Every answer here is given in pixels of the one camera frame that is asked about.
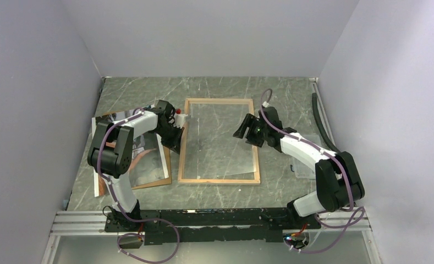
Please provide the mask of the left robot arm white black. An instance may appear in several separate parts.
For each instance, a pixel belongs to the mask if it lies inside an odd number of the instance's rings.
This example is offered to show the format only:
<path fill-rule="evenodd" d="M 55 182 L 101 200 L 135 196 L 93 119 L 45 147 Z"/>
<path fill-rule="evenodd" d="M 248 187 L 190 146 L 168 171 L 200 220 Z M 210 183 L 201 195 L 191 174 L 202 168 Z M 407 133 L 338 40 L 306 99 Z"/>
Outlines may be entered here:
<path fill-rule="evenodd" d="M 130 117 L 112 122 L 102 120 L 97 124 L 87 162 L 106 183 L 113 200 L 112 212 L 128 231 L 136 230 L 143 221 L 128 176 L 133 161 L 133 140 L 152 132 L 160 136 L 164 147 L 180 153 L 184 129 L 176 124 L 177 113 L 171 103 L 160 100 L 152 108 L 137 108 Z"/>

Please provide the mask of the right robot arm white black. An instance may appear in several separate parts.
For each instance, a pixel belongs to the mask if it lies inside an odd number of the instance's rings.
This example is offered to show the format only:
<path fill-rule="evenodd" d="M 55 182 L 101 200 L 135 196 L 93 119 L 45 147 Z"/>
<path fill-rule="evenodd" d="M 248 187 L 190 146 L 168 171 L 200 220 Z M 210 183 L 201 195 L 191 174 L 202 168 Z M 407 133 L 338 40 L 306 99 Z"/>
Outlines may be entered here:
<path fill-rule="evenodd" d="M 248 113 L 233 134 L 256 147 L 264 144 L 300 161 L 314 171 L 316 190 L 291 201 L 286 221 L 300 228 L 307 217 L 347 208 L 365 196 L 355 161 L 349 152 L 327 150 L 295 129 L 284 127 L 274 107 L 262 107 L 259 115 Z"/>

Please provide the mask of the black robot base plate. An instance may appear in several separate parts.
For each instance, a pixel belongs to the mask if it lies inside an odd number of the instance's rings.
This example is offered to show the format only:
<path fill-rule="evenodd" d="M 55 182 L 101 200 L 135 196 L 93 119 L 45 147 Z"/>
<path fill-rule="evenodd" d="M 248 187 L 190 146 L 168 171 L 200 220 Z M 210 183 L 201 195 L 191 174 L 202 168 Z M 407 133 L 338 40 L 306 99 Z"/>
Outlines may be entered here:
<path fill-rule="evenodd" d="M 318 230 L 314 216 L 299 217 L 291 208 L 229 208 L 199 210 L 142 210 L 143 223 L 106 215 L 107 233 L 145 233 L 146 245 L 213 241 L 263 240 L 278 243 L 291 233 Z"/>

